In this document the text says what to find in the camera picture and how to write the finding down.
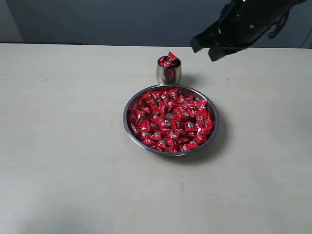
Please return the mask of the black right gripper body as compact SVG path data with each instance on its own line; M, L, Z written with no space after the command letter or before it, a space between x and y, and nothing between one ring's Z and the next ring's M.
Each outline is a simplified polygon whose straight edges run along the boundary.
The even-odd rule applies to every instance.
M284 28L290 10L301 0L232 0L217 22L218 45L248 44L265 33L275 38Z

